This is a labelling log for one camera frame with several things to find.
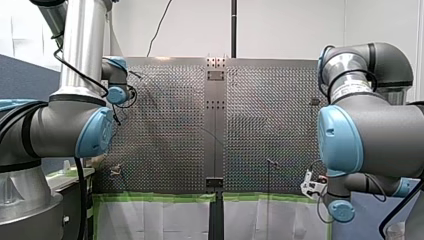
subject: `wire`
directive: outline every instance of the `wire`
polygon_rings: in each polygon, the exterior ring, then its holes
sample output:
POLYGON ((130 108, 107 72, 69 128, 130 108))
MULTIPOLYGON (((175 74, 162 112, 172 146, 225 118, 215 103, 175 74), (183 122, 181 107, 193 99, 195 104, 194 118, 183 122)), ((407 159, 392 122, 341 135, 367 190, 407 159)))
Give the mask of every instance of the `wire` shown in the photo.
POLYGON ((131 86, 131 85, 127 85, 128 86, 128 88, 129 88, 129 90, 131 91, 131 92, 133 92, 134 93, 134 97, 133 97, 133 101, 128 105, 128 106, 122 106, 122 105, 118 105, 118 104, 116 104, 116 107, 118 107, 118 108, 121 108, 121 109, 124 109, 124 108, 130 108, 130 107, 132 107, 134 104, 135 104, 135 102, 137 101, 137 97, 138 97, 138 93, 137 93, 137 89, 135 89, 133 86, 131 86))
POLYGON ((311 163, 311 165, 309 165, 309 168, 308 168, 308 169, 309 169, 310 171, 312 171, 312 170, 313 170, 313 168, 314 168, 314 166, 315 166, 315 164, 317 164, 317 163, 319 163, 319 162, 321 162, 321 160, 320 160, 320 159, 313 161, 313 162, 311 163))
POLYGON ((87 187, 85 186, 84 179, 84 169, 82 167, 81 160, 79 158, 74 157, 75 165, 77 166, 78 173, 78 182, 80 187, 80 200, 81 200, 81 217, 80 217, 80 226, 78 230, 78 240, 84 239, 85 233, 85 221, 87 219, 87 187))
POLYGON ((158 27, 157 27, 157 29, 156 29, 156 33, 155 33, 155 35, 153 36, 152 40, 150 41, 150 46, 149 46, 149 51, 147 52, 147 57, 149 57, 149 56, 150 56, 150 52, 152 51, 153 42, 155 41, 156 37, 157 37, 157 36, 158 36, 158 34, 159 34, 160 27, 161 27, 161 25, 162 25, 163 19, 164 19, 164 18, 165 18, 165 16, 166 16, 166 13, 168 12, 168 8, 169 8, 169 5, 171 5, 171 2, 172 2, 172 0, 169 0, 168 4, 166 5, 165 11, 163 12, 162 18, 160 19, 160 21, 159 21, 159 25, 158 25, 158 27))
POLYGON ((371 77, 371 82, 372 82, 372 86, 373 89, 372 91, 375 92, 377 90, 377 77, 374 75, 374 73, 368 71, 368 70, 364 70, 364 69, 351 69, 351 70, 346 70, 341 72, 339 75, 337 75, 330 83, 330 85, 328 85, 327 88, 327 101, 328 104, 331 104, 331 89, 333 88, 334 84, 337 82, 337 80, 339 80, 341 77, 343 77, 346 74, 352 74, 354 72, 362 72, 362 73, 366 73, 368 76, 371 77))
POLYGON ((387 223, 392 220, 396 214, 402 210, 406 206, 406 204, 411 201, 412 198, 414 198, 415 194, 424 186, 424 180, 421 179, 420 182, 412 189, 412 191, 389 213, 389 215, 384 218, 384 220, 380 223, 380 226, 378 227, 378 231, 380 232, 380 235, 383 239, 386 239, 386 235, 384 234, 384 228, 386 227, 387 223))
POLYGON ((105 91, 105 93, 101 96, 101 97, 106 97, 109 94, 109 90, 103 86, 101 83, 99 83, 98 81, 92 79, 91 77, 85 75, 84 73, 82 73, 81 71, 79 71, 78 69, 76 69, 74 66, 72 66, 70 63, 66 62, 65 60, 63 60, 62 58, 60 58, 58 56, 58 53, 62 51, 62 48, 58 48, 53 56, 59 61, 61 62, 63 65, 67 66, 68 68, 70 68, 72 71, 76 72, 78 75, 80 75, 80 77, 82 77, 83 79, 93 83, 94 85, 96 85, 97 87, 103 89, 103 91, 105 91))
POLYGON ((16 107, 8 114, 0 119, 0 144, 6 136, 10 128, 12 128, 19 120, 25 117, 28 113, 37 111, 39 108, 45 107, 46 102, 36 101, 30 102, 16 107))
POLYGON ((368 179, 370 179, 376 186, 377 188, 380 190, 380 193, 383 195, 383 199, 377 197, 377 195, 373 194, 373 196, 375 197, 375 199, 377 199, 380 202, 386 202, 387 201, 387 195, 386 192, 384 191, 384 189, 381 187, 381 185, 378 183, 378 181, 376 181, 373 177, 371 177, 368 174, 364 174, 365 177, 367 177, 368 179))
POLYGON ((112 104, 112 109, 113 109, 113 119, 115 119, 115 122, 116 122, 116 124, 118 124, 118 126, 121 126, 122 123, 118 118, 118 114, 116 114, 115 104, 112 104))
POLYGON ((318 213, 318 217, 319 219, 325 223, 325 224, 331 224, 334 222, 334 218, 331 219, 331 221, 326 221, 322 216, 321 216, 321 212, 319 211, 319 204, 320 204, 320 200, 321 198, 324 198, 324 191, 327 189, 328 185, 325 185, 325 187, 321 190, 321 193, 318 196, 318 201, 317 201, 317 213, 318 213))

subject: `green tape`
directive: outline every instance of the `green tape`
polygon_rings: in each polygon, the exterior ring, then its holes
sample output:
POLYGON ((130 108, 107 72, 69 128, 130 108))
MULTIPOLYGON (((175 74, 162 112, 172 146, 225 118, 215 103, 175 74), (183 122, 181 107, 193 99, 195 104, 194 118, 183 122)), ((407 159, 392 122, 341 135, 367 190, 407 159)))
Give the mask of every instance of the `green tape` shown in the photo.
POLYGON ((243 202, 243 201, 258 201, 258 200, 316 203, 316 201, 309 199, 307 197, 292 195, 292 194, 224 193, 224 201, 226 202, 243 202))
POLYGON ((215 201, 214 194, 157 194, 123 192, 117 194, 93 194, 95 202, 163 202, 163 203, 202 203, 215 201))

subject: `pegboard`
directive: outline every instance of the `pegboard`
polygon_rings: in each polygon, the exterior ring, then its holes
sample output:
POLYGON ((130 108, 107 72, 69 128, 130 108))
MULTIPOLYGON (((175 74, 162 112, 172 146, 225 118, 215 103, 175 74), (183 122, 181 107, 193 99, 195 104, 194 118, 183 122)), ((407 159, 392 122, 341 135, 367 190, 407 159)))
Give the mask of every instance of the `pegboard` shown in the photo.
POLYGON ((127 59, 134 106, 116 108, 110 153, 96 192, 204 192, 205 59, 127 59))
POLYGON ((225 191, 300 193, 319 158, 316 61, 230 59, 227 74, 225 191))
POLYGON ((223 82, 216 81, 224 88, 208 80, 204 58, 128 58, 127 64, 138 75, 128 79, 138 100, 116 108, 122 126, 97 173, 96 192, 204 193, 209 173, 223 172, 225 191, 300 193, 306 168, 318 159, 316 119, 325 104, 316 61, 226 59, 223 82), (213 99, 220 101, 216 114, 213 99), (219 151, 224 164, 210 164, 219 151))

